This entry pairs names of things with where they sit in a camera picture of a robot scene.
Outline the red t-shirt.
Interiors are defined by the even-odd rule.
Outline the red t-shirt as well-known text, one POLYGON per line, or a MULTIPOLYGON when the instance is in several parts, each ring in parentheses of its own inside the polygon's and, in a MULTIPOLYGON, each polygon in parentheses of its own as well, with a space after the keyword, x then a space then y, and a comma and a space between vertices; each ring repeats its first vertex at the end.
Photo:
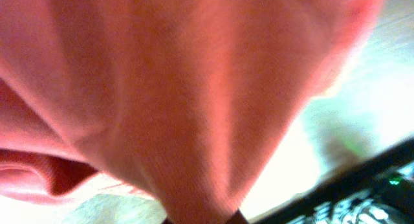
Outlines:
POLYGON ((1 195, 226 223, 385 0, 1 0, 1 195))

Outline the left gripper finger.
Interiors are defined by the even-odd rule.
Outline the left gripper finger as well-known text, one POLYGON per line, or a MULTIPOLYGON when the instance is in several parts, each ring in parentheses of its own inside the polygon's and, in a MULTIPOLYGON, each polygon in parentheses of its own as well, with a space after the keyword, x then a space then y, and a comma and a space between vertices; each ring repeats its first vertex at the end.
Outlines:
POLYGON ((248 224, 247 219, 243 216, 240 210, 238 210, 226 224, 248 224))

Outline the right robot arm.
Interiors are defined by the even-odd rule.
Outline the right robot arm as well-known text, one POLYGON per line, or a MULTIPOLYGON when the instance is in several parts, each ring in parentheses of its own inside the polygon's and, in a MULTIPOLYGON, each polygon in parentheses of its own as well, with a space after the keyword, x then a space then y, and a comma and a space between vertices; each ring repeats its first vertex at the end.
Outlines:
POLYGON ((257 222, 412 223, 413 139, 357 164, 257 222))

